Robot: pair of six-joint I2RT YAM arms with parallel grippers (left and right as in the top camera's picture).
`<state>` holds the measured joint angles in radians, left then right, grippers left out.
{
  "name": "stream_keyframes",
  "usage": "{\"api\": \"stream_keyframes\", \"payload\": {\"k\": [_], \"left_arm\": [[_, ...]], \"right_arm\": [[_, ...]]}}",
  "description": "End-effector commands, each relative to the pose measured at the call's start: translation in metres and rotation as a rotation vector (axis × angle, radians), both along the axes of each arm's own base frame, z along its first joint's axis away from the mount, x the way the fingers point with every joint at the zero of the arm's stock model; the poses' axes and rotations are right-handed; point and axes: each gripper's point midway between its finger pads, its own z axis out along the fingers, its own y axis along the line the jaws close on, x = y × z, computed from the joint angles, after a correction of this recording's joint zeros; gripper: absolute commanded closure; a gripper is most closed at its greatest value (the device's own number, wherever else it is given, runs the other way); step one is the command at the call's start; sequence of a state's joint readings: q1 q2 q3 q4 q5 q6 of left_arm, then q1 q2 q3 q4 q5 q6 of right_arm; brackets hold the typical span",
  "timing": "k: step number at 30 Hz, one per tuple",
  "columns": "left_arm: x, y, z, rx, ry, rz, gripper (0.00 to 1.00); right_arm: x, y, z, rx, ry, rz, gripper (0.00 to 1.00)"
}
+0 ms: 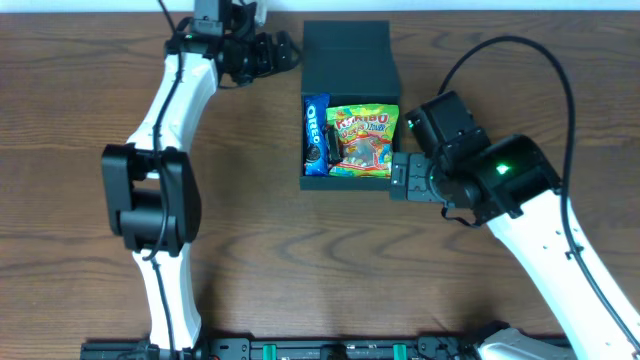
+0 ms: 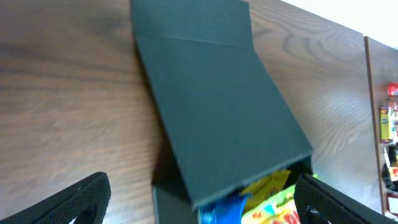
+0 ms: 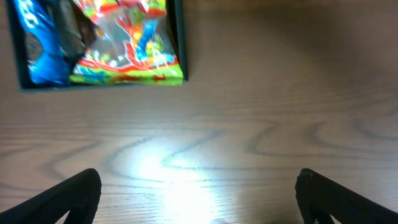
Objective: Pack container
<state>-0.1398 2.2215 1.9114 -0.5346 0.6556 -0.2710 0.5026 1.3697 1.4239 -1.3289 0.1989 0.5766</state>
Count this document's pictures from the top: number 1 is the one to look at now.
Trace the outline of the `blue Oreo cookie pack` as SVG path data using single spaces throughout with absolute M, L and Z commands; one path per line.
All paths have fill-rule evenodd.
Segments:
M 328 176 L 328 144 L 326 111 L 330 96 L 326 93 L 307 96 L 305 104 L 305 175 Z

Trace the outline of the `dark green box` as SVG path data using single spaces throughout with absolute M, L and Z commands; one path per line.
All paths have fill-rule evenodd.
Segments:
M 387 21 L 308 20 L 302 58 L 303 98 L 327 93 L 332 106 L 400 102 Z

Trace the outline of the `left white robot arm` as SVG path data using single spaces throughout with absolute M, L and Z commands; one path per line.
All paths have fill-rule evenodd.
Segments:
M 207 359 L 195 303 L 191 248 L 201 199 L 189 154 L 199 122 L 224 73 L 243 86 L 264 60 L 255 49 L 266 21 L 262 1 L 197 1 L 194 13 L 170 21 L 164 73 L 151 106 L 122 144 L 101 157 L 109 226 L 142 275 L 151 330 L 122 359 Z

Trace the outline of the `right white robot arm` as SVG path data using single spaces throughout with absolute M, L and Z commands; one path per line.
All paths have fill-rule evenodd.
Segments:
M 468 209 L 536 285 L 579 359 L 636 359 L 639 314 L 561 197 L 561 179 L 525 135 L 492 143 L 453 91 L 408 112 L 421 150 L 394 157 L 403 199 Z

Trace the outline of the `green gummy candy bag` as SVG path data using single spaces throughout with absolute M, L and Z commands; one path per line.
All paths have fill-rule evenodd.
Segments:
M 342 160 L 332 165 L 334 177 L 389 178 L 399 107 L 362 104 L 330 107 L 328 125 L 337 131 Z

